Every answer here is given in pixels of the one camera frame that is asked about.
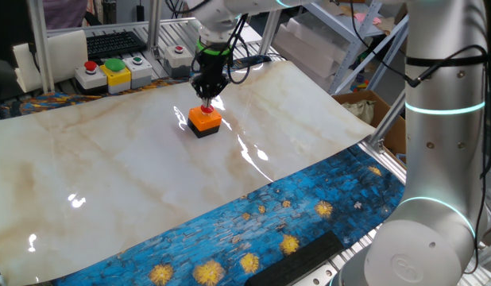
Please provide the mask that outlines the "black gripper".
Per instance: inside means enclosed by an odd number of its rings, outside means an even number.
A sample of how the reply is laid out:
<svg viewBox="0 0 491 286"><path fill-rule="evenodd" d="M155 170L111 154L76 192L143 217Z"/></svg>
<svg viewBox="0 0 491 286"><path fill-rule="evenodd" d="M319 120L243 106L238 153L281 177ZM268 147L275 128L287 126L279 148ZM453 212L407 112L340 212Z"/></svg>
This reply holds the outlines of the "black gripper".
<svg viewBox="0 0 491 286"><path fill-rule="evenodd" d="M223 73L229 55L217 52L216 55L201 52L198 56L199 73L191 78L191 86L202 100L204 107L210 107L211 101L228 85L229 80Z"/></svg>

